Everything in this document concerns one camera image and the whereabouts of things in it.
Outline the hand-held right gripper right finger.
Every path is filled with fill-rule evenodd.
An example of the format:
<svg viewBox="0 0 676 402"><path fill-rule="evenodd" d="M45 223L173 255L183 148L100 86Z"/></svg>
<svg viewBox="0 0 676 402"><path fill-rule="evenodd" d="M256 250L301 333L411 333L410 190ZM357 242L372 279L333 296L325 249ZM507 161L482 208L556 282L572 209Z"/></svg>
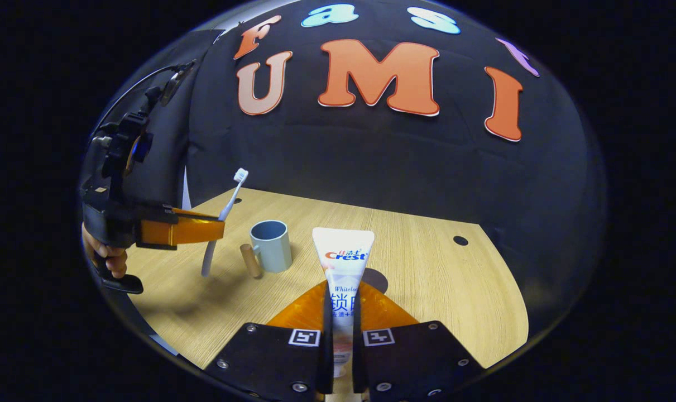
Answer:
<svg viewBox="0 0 676 402"><path fill-rule="evenodd" d="M445 401L487 371L442 322L419 322L373 286L356 297L352 387L368 401Z"/></svg>

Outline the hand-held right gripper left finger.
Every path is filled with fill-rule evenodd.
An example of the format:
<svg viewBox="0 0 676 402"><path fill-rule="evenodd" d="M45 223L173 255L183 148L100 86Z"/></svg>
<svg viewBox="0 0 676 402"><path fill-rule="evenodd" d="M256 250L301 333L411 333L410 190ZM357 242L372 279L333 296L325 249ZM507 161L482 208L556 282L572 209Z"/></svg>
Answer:
<svg viewBox="0 0 676 402"><path fill-rule="evenodd" d="M206 374L262 401L323 401L334 382L328 296L321 282L269 323L244 323Z"/></svg>

